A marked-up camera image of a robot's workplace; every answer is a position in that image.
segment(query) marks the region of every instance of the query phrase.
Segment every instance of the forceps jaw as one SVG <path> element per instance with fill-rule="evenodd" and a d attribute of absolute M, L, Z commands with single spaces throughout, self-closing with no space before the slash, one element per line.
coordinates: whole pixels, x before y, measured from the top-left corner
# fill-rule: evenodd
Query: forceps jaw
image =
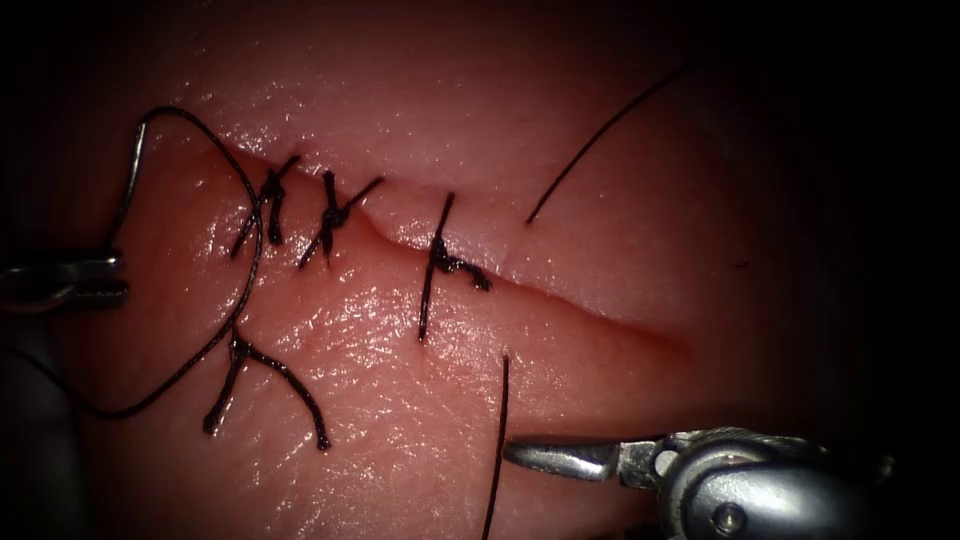
<path fill-rule="evenodd" d="M 123 254 L 112 248 L 33 254 L 0 266 L 0 311 L 118 308 L 129 290 L 126 282 L 114 279 L 122 268 Z"/>

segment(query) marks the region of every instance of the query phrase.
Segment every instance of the interrupted suture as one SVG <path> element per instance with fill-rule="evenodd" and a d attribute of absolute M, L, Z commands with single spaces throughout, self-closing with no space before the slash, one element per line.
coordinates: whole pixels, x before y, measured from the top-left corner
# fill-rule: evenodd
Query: interrupted suture
<path fill-rule="evenodd" d="M 453 193 L 448 193 L 447 201 L 443 204 L 443 213 L 440 214 L 440 223 L 437 224 L 437 230 L 433 233 L 433 241 L 430 242 L 430 259 L 427 261 L 427 275 L 423 280 L 423 294 L 420 296 L 420 323 L 417 339 L 421 342 L 427 335 L 427 317 L 430 314 L 430 290 L 434 269 L 438 269 L 444 274 L 452 274 L 454 270 L 462 268 L 473 276 L 474 287 L 489 291 L 490 287 L 493 286 L 493 283 L 487 279 L 479 266 L 454 257 L 447 252 L 447 246 L 443 242 L 443 226 L 447 223 L 451 206 L 453 206 Z"/>
<path fill-rule="evenodd" d="M 324 171 L 323 189 L 327 195 L 327 209 L 323 211 L 320 230 L 317 231 L 317 235 L 313 237 L 307 250 L 303 253 L 303 256 L 300 257 L 300 264 L 298 266 L 301 269 L 307 265 L 310 257 L 313 257 L 318 245 L 322 246 L 323 257 L 327 260 L 327 266 L 330 266 L 330 251 L 333 249 L 333 230 L 343 227 L 347 222 L 347 218 L 350 217 L 350 209 L 362 201 L 373 188 L 380 185 L 380 183 L 383 182 L 383 177 L 374 178 L 366 187 L 360 190 L 360 193 L 357 193 L 352 199 L 347 201 L 343 207 L 337 206 L 337 192 L 334 189 L 333 180 L 333 172 Z"/>
<path fill-rule="evenodd" d="M 271 203 L 270 219 L 267 223 L 267 238 L 274 246 L 283 245 L 283 234 L 280 232 L 280 209 L 283 208 L 283 198 L 287 195 L 287 192 L 280 185 L 280 180 L 298 161 L 300 161 L 300 156 L 291 156 L 280 167 L 279 171 L 274 171 L 273 168 L 267 169 L 267 180 L 260 188 L 260 195 L 257 197 L 261 206 L 267 201 Z M 243 241 L 247 239 L 250 228 L 253 227 L 253 221 L 253 211 L 251 210 L 250 216 L 247 217 L 247 221 L 243 223 L 243 227 L 240 229 L 240 234 L 237 235 L 237 241 L 233 243 L 233 248 L 230 249 L 231 259 L 236 258 L 237 253 L 240 252 Z"/>

